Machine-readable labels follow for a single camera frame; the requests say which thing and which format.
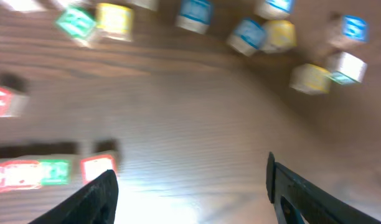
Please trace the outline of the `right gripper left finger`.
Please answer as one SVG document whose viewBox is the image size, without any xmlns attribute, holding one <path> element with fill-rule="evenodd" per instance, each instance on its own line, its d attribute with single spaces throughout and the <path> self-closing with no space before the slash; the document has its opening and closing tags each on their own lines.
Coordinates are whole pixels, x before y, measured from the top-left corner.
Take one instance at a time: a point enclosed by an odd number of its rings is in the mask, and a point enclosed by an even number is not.
<svg viewBox="0 0 381 224">
<path fill-rule="evenodd" d="M 113 224 L 118 192 L 116 174 L 107 170 L 29 224 Z"/>
</svg>

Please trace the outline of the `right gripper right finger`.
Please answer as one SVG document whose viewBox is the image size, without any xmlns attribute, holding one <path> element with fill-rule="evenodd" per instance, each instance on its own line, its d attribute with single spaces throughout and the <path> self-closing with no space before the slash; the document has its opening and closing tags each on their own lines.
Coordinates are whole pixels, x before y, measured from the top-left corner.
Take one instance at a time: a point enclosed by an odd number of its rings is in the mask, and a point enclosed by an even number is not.
<svg viewBox="0 0 381 224">
<path fill-rule="evenodd" d="M 266 189 L 278 223 L 380 223 L 276 162 L 272 152 L 266 165 Z"/>
</svg>

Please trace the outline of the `red I block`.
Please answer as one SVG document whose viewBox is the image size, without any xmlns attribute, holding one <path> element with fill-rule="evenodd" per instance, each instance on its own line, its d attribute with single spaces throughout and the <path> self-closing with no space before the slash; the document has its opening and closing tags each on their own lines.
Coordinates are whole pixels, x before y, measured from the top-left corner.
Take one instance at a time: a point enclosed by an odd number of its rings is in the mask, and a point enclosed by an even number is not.
<svg viewBox="0 0 381 224">
<path fill-rule="evenodd" d="M 107 170 L 113 170 L 117 179 L 120 176 L 114 151 L 98 152 L 80 159 L 80 170 L 83 184 L 88 184 Z"/>
</svg>

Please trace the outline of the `green R block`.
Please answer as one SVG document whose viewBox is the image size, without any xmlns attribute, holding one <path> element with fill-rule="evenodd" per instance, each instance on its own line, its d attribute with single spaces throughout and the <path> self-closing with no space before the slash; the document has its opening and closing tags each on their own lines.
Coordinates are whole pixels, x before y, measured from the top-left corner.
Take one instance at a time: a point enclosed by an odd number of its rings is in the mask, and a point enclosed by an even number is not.
<svg viewBox="0 0 381 224">
<path fill-rule="evenodd" d="M 41 185 L 66 185 L 71 179 L 72 162 L 68 159 L 42 159 Z"/>
</svg>

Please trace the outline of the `yellow block lower right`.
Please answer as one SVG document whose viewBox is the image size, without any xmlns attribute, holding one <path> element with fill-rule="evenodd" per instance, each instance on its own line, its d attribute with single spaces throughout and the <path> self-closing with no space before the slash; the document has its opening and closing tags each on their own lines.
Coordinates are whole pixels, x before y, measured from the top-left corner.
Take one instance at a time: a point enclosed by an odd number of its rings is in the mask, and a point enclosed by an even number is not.
<svg viewBox="0 0 381 224">
<path fill-rule="evenodd" d="M 329 93 L 331 73 L 325 68 L 305 63 L 293 69 L 289 86 L 308 95 Z"/>
</svg>

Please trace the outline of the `red A block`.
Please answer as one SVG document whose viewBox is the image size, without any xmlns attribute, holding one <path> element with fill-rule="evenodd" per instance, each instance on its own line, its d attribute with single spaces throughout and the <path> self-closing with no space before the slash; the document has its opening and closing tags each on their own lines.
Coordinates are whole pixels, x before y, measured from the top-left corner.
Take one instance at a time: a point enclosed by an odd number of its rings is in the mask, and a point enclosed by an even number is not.
<svg viewBox="0 0 381 224">
<path fill-rule="evenodd" d="M 0 118 L 19 117 L 29 97 L 11 88 L 0 86 Z"/>
</svg>

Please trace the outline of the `white green Z block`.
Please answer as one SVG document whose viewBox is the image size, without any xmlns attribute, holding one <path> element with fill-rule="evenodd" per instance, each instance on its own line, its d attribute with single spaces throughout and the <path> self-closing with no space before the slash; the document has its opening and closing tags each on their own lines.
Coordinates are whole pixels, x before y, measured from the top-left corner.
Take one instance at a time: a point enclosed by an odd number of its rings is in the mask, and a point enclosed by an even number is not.
<svg viewBox="0 0 381 224">
<path fill-rule="evenodd" d="M 326 60 L 329 78 L 341 85 L 361 83 L 367 64 L 356 56 L 347 52 L 331 55 Z"/>
</svg>

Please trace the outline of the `yellow block beside 2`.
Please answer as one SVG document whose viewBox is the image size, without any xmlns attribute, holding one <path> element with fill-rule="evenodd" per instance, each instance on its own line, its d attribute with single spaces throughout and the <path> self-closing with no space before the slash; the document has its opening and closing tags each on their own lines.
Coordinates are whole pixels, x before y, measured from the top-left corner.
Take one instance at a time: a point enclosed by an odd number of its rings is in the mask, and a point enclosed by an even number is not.
<svg viewBox="0 0 381 224">
<path fill-rule="evenodd" d="M 266 39 L 260 50 L 267 54 L 288 51 L 297 45 L 294 24 L 286 20 L 272 20 L 263 25 Z"/>
</svg>

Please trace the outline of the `blue 2 block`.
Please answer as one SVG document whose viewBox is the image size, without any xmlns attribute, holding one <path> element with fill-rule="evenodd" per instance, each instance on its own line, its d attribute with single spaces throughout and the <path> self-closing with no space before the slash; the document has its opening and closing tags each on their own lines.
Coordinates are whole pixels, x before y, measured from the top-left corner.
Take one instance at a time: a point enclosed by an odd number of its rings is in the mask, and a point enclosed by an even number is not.
<svg viewBox="0 0 381 224">
<path fill-rule="evenodd" d="M 227 39 L 227 43 L 237 52 L 250 57 L 266 40 L 266 31 L 252 19 L 243 19 Z"/>
</svg>

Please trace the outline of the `blue D block lower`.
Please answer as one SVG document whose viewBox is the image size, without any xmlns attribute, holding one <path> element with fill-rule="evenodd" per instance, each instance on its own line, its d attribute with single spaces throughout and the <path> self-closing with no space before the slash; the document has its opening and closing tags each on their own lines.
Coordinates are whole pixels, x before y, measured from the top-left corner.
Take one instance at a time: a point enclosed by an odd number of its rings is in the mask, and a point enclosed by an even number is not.
<svg viewBox="0 0 381 224">
<path fill-rule="evenodd" d="M 340 15 L 327 28 L 326 42 L 338 49 L 348 49 L 369 41 L 369 24 L 360 17 Z"/>
</svg>

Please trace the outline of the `green B block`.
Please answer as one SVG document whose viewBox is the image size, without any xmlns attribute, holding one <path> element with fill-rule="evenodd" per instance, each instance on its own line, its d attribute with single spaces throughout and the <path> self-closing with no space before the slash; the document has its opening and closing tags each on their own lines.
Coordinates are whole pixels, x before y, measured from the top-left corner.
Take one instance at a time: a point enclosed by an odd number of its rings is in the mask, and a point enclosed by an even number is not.
<svg viewBox="0 0 381 224">
<path fill-rule="evenodd" d="M 81 47 L 94 48 L 100 40 L 95 17 L 82 7 L 67 7 L 55 24 Z"/>
</svg>

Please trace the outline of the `yellow block beside B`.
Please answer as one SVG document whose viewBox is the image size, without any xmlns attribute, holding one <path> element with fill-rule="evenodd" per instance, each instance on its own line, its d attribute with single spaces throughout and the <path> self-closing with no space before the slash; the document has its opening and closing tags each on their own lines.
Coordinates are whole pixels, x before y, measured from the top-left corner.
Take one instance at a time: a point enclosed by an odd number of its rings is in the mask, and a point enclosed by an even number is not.
<svg viewBox="0 0 381 224">
<path fill-rule="evenodd" d="M 96 27 L 105 37 L 131 42 L 133 21 L 131 7 L 107 2 L 96 5 Z"/>
</svg>

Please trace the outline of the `blue T block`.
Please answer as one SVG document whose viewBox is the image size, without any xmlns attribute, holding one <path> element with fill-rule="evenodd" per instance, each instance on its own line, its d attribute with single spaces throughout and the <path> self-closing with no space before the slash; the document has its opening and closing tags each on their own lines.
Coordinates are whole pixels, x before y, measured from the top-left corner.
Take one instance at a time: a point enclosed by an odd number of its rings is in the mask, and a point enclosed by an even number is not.
<svg viewBox="0 0 381 224">
<path fill-rule="evenodd" d="M 183 0 L 176 17 L 176 26 L 205 34 L 210 26 L 213 4 L 208 0 Z"/>
</svg>

